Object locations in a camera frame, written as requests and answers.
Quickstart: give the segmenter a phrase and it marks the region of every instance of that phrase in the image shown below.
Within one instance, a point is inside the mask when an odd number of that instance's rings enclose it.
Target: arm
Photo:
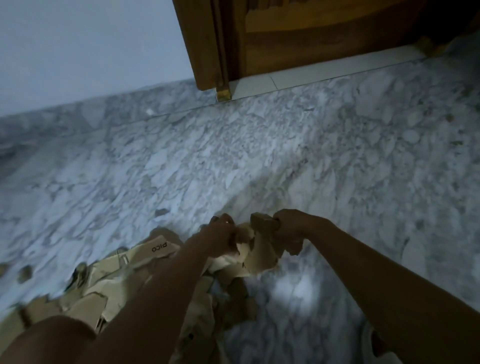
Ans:
[[[278,238],[312,242],[404,363],[478,360],[477,311],[327,219],[297,210],[281,210],[274,217],[280,220]]]
[[[207,258],[236,250],[236,234],[230,216],[212,219],[125,305],[77,363],[167,363]]]

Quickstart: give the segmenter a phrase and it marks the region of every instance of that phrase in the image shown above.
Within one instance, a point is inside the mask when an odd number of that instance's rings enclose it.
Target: forearm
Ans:
[[[330,221],[307,220],[307,239],[404,362],[469,360],[478,355],[479,313]]]
[[[206,260],[194,235],[125,305],[80,363],[167,363]]]

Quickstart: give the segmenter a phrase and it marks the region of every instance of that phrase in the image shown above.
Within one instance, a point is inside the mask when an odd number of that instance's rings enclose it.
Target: brown door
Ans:
[[[228,78],[401,46],[427,0],[219,1]]]

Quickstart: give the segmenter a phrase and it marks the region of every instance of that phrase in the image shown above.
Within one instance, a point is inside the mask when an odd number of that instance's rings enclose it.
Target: pile of torn cardboard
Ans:
[[[257,305],[248,296],[242,278],[274,268],[285,250],[292,255],[301,250],[300,243],[273,239],[278,221],[267,215],[252,214],[250,223],[240,227],[246,230],[250,241],[237,244],[239,254],[236,256],[207,261],[187,309],[171,363],[198,362],[199,358],[205,363],[227,363],[221,344],[222,332],[256,318]],[[167,262],[168,257],[179,250],[180,246],[168,241],[164,235],[167,234],[163,230],[155,229],[147,239],[130,250],[118,249],[90,266],[80,264],[60,298],[49,301],[43,296],[21,311],[13,311],[0,324],[0,353],[26,327],[52,315],[65,314],[82,320],[100,333]],[[214,280],[212,275],[230,299],[208,293]]]

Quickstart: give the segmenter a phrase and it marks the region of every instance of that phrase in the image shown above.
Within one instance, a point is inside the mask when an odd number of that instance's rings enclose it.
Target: wall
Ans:
[[[193,77],[172,0],[0,8],[0,116]]]

